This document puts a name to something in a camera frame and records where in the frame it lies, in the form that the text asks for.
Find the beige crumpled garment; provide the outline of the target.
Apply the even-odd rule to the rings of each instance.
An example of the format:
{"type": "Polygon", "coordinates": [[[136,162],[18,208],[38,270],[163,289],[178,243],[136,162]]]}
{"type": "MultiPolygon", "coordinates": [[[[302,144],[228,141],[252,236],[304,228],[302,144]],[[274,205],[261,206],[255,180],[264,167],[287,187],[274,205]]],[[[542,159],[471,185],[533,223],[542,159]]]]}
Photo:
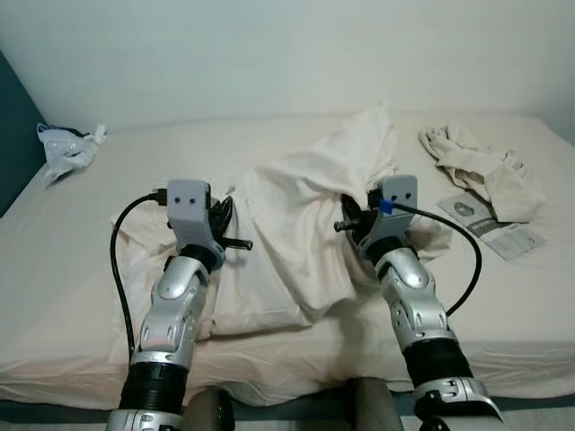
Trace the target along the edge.
{"type": "Polygon", "coordinates": [[[497,221],[528,223],[547,202],[542,185],[520,157],[482,143],[463,123],[424,128],[416,138],[453,184],[490,204],[497,221]]]}

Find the grey paper leaflet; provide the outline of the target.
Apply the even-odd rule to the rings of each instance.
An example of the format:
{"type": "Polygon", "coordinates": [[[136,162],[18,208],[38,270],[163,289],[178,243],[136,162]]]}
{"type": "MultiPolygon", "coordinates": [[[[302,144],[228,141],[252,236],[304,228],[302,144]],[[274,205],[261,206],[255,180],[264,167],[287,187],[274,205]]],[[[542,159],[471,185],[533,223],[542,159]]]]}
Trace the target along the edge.
{"type": "Polygon", "coordinates": [[[505,261],[513,261],[546,244],[542,235],[534,233],[524,224],[497,221],[491,207],[472,193],[443,198],[436,206],[505,261]]]}

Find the dark teal headboard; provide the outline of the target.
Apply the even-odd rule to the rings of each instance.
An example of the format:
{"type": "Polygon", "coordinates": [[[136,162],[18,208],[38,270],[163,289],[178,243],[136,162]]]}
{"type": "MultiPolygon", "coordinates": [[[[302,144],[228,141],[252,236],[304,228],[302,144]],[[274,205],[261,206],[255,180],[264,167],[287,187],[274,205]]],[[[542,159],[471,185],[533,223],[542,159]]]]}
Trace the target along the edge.
{"type": "Polygon", "coordinates": [[[0,52],[0,216],[45,163],[34,128],[44,118],[0,52]]]}

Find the clear plastic bag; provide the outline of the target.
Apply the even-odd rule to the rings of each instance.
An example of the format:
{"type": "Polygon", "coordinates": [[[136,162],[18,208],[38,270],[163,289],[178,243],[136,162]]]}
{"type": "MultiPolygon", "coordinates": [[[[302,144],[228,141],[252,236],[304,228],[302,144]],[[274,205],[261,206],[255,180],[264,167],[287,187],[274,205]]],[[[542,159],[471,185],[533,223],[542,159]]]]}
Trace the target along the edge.
{"type": "Polygon", "coordinates": [[[82,133],[75,128],[39,123],[36,135],[44,146],[47,164],[44,183],[48,186],[73,170],[89,167],[106,140],[107,127],[99,124],[94,132],[82,133]]]}

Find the cream bed mattress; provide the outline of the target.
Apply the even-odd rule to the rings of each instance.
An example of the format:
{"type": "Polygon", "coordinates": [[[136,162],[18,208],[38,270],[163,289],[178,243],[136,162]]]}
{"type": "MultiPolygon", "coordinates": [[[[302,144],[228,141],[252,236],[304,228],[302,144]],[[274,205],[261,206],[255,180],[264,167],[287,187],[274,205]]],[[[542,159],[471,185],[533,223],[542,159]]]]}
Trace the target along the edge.
{"type": "MultiPolygon", "coordinates": [[[[456,123],[526,162],[545,205],[530,222],[544,243],[512,261],[484,251],[480,280],[451,317],[473,373],[493,397],[543,399],[575,389],[575,153],[542,120],[460,114],[392,115],[392,161],[419,178],[437,210],[459,189],[418,141],[456,123]]],[[[215,196],[255,165],[312,146],[345,118],[205,120],[111,133],[85,172],[36,177],[0,216],[0,400],[76,408],[118,406],[128,350],[110,268],[112,223],[128,202],[172,178],[201,178],[215,196]]],[[[207,316],[188,387],[226,387],[269,406],[359,376],[411,388],[381,298],[350,291],[308,328],[239,334],[207,316]]]]}

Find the grey right robot leg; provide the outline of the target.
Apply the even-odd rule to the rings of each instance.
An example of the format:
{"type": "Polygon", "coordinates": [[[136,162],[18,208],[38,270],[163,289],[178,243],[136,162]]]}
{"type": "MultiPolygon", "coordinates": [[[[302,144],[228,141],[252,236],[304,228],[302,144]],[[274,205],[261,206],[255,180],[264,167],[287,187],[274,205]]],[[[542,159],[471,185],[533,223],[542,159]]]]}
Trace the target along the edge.
{"type": "Polygon", "coordinates": [[[350,431],[405,431],[394,397],[382,379],[361,377],[345,384],[350,431]]]}

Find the grey robot leg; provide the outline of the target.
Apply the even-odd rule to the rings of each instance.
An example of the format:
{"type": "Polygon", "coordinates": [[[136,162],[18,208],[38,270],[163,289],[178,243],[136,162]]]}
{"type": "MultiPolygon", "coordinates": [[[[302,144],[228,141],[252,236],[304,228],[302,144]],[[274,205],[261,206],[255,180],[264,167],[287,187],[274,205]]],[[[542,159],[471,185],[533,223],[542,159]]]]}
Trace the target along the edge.
{"type": "Polygon", "coordinates": [[[382,379],[361,377],[345,384],[350,431],[405,431],[394,397],[382,379]]]}
{"type": "Polygon", "coordinates": [[[194,395],[183,411],[183,431],[235,431],[233,398],[222,389],[194,395]]]}

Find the grey left robot leg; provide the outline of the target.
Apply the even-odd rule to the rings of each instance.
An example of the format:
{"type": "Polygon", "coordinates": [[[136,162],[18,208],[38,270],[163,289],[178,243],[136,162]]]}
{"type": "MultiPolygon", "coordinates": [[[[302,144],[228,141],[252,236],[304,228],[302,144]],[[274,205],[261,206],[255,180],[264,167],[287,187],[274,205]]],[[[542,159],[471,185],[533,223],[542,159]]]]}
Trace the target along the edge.
{"type": "Polygon", "coordinates": [[[222,389],[194,395],[183,411],[183,431],[235,431],[233,398],[222,389]]]}

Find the dark bed frame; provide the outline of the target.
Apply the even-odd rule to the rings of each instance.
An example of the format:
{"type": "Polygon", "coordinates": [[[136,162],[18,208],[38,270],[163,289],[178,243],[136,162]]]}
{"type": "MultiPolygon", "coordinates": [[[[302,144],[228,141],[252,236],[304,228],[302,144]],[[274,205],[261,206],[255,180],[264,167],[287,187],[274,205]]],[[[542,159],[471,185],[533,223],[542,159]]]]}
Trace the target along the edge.
{"type": "MultiPolygon", "coordinates": [[[[543,399],[493,399],[504,413],[535,408],[559,408],[575,405],[575,395],[543,399]]],[[[342,389],[317,391],[279,405],[250,406],[233,401],[234,418],[241,420],[321,420],[342,419],[348,410],[342,389]]],[[[108,410],[37,405],[13,400],[0,400],[0,420],[16,424],[100,424],[106,423],[108,410]]]]}

